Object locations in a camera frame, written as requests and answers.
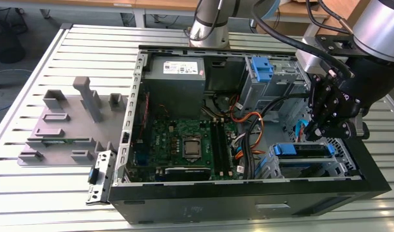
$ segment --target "aluminum table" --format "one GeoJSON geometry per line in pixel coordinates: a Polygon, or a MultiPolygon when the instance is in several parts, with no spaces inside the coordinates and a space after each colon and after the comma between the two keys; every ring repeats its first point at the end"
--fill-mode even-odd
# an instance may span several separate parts
{"type": "MultiPolygon", "coordinates": [[[[367,147],[393,190],[320,217],[130,225],[111,205],[86,206],[89,167],[19,167],[18,155],[42,113],[49,89],[79,94],[77,76],[102,95],[127,94],[141,44],[188,46],[181,30],[74,25],[61,29],[0,124],[2,231],[392,231],[394,232],[394,101],[376,102],[365,117],[367,147]]],[[[233,49],[294,51],[272,37],[230,33],[233,49]]]]}

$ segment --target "white label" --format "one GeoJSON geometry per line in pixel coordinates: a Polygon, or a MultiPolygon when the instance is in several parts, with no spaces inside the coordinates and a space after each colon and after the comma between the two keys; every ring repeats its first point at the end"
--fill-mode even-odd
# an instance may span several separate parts
{"type": "Polygon", "coordinates": [[[165,74],[196,74],[198,75],[197,62],[165,62],[165,74]]]}
{"type": "Polygon", "coordinates": [[[237,102],[236,107],[241,110],[244,108],[244,105],[237,102]]]}
{"type": "Polygon", "coordinates": [[[114,6],[129,6],[129,7],[133,7],[131,4],[122,4],[122,3],[114,3],[114,6]]]}
{"type": "Polygon", "coordinates": [[[245,167],[244,166],[237,166],[237,172],[238,173],[245,173],[245,167]]]}

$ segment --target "blue latch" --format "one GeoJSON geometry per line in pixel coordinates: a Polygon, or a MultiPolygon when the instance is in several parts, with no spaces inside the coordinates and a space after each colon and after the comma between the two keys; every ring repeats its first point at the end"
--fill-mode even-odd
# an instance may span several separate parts
{"type": "Polygon", "coordinates": [[[282,155],[297,155],[297,151],[293,144],[277,144],[277,147],[282,155]]]}
{"type": "Polygon", "coordinates": [[[269,59],[266,57],[253,57],[252,61],[258,82],[269,82],[274,74],[274,66],[270,64],[269,59]]]}
{"type": "Polygon", "coordinates": [[[332,144],[328,145],[328,149],[329,149],[330,154],[335,155],[337,150],[335,149],[332,144]]]}
{"type": "Polygon", "coordinates": [[[274,153],[276,153],[276,155],[277,155],[277,156],[281,155],[282,153],[281,153],[280,148],[278,148],[277,146],[274,146],[273,148],[274,148],[274,153]]]}

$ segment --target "metal bracket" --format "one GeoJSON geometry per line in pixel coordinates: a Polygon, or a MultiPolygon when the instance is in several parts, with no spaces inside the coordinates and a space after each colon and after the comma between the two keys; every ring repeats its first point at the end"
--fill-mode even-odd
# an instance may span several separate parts
{"type": "Polygon", "coordinates": [[[89,199],[86,205],[107,205],[113,182],[117,154],[109,150],[98,155],[95,166],[91,169],[89,183],[89,199]]]}

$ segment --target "blue cable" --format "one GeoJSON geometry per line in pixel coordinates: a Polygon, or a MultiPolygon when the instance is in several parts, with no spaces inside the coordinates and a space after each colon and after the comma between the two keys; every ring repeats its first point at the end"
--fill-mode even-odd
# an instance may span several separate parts
{"type": "Polygon", "coordinates": [[[2,108],[0,111],[2,111],[2,110],[6,110],[6,109],[10,108],[11,106],[13,106],[13,105],[9,105],[7,107],[2,108]]]}

